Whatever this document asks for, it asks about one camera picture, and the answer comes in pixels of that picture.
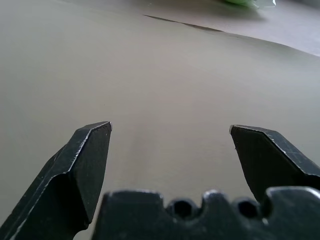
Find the gray surface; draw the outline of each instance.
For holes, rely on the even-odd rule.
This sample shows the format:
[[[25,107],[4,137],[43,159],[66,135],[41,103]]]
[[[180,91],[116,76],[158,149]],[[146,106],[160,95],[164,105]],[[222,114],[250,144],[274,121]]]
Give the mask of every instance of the gray surface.
[[[0,39],[0,222],[77,128],[104,120],[103,192],[251,196],[231,124],[278,130],[320,163],[316,56],[50,0],[2,0]]]

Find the mounting hole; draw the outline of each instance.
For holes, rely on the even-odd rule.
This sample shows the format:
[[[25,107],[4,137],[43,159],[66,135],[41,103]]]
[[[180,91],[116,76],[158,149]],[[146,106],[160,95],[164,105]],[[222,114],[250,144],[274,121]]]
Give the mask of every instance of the mounting hole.
[[[169,203],[167,211],[174,218],[189,220],[197,214],[198,207],[187,198],[175,199]]]
[[[258,211],[257,211],[256,205],[250,201],[239,202],[238,208],[239,208],[240,213],[249,219],[252,219],[252,218],[255,218],[258,216]]]

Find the beige table surface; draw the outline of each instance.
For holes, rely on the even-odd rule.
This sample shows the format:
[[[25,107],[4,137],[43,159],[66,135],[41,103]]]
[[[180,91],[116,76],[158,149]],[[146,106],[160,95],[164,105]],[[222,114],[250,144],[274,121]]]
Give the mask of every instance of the beige table surface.
[[[1,0],[0,39],[1,223],[77,128],[105,120],[103,192],[252,196],[231,124],[278,130],[320,164],[314,55],[54,0]]]

